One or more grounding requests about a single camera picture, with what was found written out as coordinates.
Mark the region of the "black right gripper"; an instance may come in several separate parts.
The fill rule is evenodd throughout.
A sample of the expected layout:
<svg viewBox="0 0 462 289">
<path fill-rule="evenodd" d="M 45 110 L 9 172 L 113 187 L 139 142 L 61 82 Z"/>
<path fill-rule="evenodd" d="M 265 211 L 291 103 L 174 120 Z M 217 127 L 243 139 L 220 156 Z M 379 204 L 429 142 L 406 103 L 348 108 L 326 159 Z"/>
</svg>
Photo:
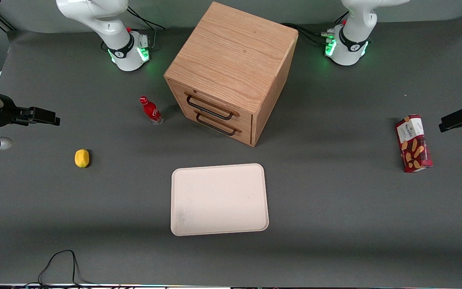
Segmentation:
<svg viewBox="0 0 462 289">
<path fill-rule="evenodd" d="M 0 94 L 0 127 L 8 124 L 28 126 L 29 123 L 42 123 L 59 126 L 61 119 L 56 113 L 38 107 L 22 108 L 15 105 L 8 96 Z"/>
</svg>

